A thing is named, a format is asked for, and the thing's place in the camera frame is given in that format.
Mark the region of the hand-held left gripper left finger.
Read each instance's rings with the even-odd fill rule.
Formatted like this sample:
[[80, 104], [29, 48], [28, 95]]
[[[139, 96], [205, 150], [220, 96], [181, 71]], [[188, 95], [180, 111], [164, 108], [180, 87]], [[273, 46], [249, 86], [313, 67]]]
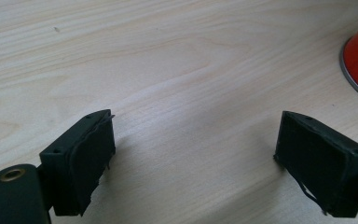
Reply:
[[40, 154], [49, 202], [58, 216], [83, 215], [116, 153], [109, 109], [80, 119]]

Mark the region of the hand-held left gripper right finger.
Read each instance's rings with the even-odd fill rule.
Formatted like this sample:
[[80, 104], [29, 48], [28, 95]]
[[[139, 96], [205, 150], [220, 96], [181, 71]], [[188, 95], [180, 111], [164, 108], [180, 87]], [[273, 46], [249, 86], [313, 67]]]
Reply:
[[317, 119], [284, 111], [274, 159], [324, 213], [357, 215], [357, 142]]

